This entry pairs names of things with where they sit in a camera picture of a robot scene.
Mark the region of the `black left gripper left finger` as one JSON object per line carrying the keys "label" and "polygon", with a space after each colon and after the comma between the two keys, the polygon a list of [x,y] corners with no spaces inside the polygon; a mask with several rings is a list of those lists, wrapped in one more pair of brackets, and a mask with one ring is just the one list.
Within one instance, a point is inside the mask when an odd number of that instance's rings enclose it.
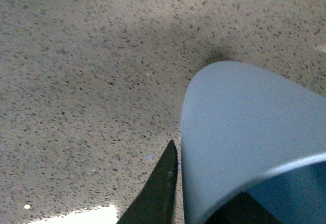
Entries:
{"label": "black left gripper left finger", "polygon": [[177,149],[171,140],[142,191],[117,223],[173,223],[177,178]]}

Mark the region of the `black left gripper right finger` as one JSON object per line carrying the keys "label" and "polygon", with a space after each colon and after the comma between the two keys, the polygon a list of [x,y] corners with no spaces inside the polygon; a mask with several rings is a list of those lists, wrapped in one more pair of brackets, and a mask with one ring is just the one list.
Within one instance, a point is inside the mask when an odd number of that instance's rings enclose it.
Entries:
{"label": "black left gripper right finger", "polygon": [[241,192],[220,207],[206,224],[277,224],[271,213],[255,201],[248,193]]}

